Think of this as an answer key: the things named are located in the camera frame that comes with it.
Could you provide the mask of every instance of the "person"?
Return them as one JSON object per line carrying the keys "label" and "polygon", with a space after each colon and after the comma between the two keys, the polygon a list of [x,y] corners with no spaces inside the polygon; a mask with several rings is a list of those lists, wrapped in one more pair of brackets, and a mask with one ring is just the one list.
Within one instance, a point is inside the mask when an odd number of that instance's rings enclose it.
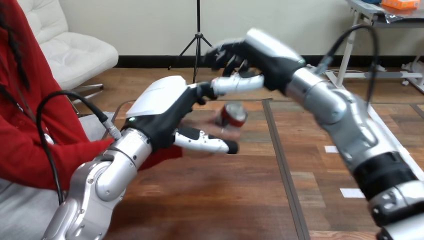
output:
{"label": "person", "polygon": [[[61,90],[16,0],[0,0],[0,239],[39,240],[59,206],[53,173],[40,146],[35,124],[38,104]],[[187,121],[219,137],[238,133],[214,126],[214,116]],[[89,141],[65,96],[57,96],[43,110],[42,127],[55,144],[49,149],[63,190],[73,172],[104,151],[112,139]],[[153,154],[141,170],[181,157],[172,146]]]}

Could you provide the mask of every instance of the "chair leg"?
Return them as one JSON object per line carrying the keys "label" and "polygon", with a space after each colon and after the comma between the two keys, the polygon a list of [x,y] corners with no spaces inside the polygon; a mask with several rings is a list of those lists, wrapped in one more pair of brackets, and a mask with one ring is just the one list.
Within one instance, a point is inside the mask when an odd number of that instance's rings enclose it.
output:
{"label": "chair leg", "polygon": [[93,90],[93,89],[103,90],[103,88],[104,88],[103,83],[99,83],[99,84],[86,85],[86,86],[77,86],[76,88],[72,89],[72,91],[76,93],[81,93],[81,92]]}
{"label": "chair leg", "polygon": [[66,99],[70,102],[70,104],[72,105],[73,111],[76,113],[76,115],[78,117],[80,117],[80,112],[78,111],[78,109],[75,107],[74,103],[69,99],[68,96],[66,96]]}
{"label": "chair leg", "polygon": [[[85,92],[85,91],[89,91],[89,90],[95,90],[98,89],[98,91],[96,91],[93,94],[84,96],[86,99],[92,98],[94,96],[96,96],[97,94],[103,92],[104,86],[102,83],[99,84],[93,84],[93,85],[86,85],[86,86],[78,86],[74,89],[72,89],[72,91],[76,92],[76,93],[81,93],[81,92]],[[77,100],[73,100],[72,101],[73,104],[79,104],[81,103],[81,100],[77,99]]]}

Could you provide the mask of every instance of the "wall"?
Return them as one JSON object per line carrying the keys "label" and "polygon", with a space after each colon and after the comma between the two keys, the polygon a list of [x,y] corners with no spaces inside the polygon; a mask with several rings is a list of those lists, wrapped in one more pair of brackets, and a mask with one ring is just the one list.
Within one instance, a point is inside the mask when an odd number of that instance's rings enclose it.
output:
{"label": "wall", "polygon": [[[104,40],[120,55],[178,55],[197,30],[195,0],[60,2],[70,31]],[[256,27],[301,55],[323,55],[352,21],[344,0],[201,0],[201,31],[212,44]],[[415,55],[424,47],[422,29],[379,29],[379,36],[382,55]],[[357,40],[353,54],[369,55],[366,32]],[[192,46],[186,55],[194,52]]]}

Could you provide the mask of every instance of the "red sleeve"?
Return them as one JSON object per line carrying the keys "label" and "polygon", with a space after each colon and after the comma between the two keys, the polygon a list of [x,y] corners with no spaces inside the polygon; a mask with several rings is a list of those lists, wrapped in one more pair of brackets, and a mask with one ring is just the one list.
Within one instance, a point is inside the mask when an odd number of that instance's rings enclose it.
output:
{"label": "red sleeve", "polygon": [[[0,176],[14,183],[35,188],[56,189],[52,169],[43,149],[28,135],[0,117],[2,141]],[[77,167],[94,159],[112,140],[69,145],[50,145],[60,183],[69,188],[70,179]]]}
{"label": "red sleeve", "polygon": [[[32,92],[38,88],[40,101],[49,93],[59,91],[60,87],[52,76],[50,67],[38,45],[27,19],[16,0],[6,0],[7,11],[3,11],[11,27],[18,33],[22,51],[23,65],[30,78]],[[89,142],[74,113],[71,104],[64,96],[53,98],[43,110],[43,122],[60,144],[50,145],[58,175],[64,190],[69,188],[74,171],[82,163],[92,161],[112,142],[111,139]],[[51,166],[46,154],[40,147],[40,139],[20,131],[0,116],[0,176],[11,182],[36,187],[55,189]],[[173,146],[153,153],[141,166],[150,168],[166,159],[179,158],[182,150]]]}

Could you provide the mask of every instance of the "can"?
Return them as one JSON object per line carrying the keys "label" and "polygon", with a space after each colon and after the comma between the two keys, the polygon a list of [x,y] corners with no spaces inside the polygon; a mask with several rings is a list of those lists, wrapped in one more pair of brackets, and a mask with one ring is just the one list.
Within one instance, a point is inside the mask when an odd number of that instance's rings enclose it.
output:
{"label": "can", "polygon": [[239,129],[248,119],[248,112],[241,102],[227,103],[216,117],[215,124],[226,129]]}

